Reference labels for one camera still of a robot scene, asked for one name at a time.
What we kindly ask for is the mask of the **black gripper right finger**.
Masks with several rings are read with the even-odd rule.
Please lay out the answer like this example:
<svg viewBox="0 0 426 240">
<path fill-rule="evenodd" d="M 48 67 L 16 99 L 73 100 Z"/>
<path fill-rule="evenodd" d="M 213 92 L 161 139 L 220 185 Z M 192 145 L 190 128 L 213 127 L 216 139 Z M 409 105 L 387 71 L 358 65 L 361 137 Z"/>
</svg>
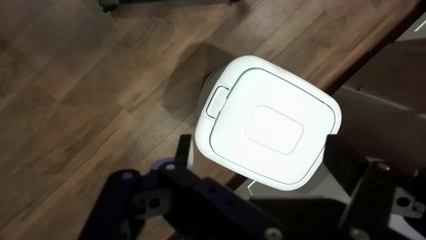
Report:
<svg viewBox="0 0 426 240">
<path fill-rule="evenodd" d="M 325 144 L 323 164 L 333 180 L 323 200 L 337 205 L 349 204 L 369 167 L 369 160 L 341 136 L 329 135 Z"/>
</svg>

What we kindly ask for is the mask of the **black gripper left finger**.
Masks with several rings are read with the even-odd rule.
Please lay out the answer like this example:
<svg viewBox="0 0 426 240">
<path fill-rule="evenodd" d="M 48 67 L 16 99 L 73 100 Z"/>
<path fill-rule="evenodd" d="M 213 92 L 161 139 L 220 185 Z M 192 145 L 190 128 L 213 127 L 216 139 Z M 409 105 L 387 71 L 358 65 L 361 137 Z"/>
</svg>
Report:
<svg viewBox="0 0 426 240">
<path fill-rule="evenodd" d="M 192 165 L 192 153 L 192 136 L 181 135 L 174 155 L 174 164 L 178 168 L 189 168 Z"/>
</svg>

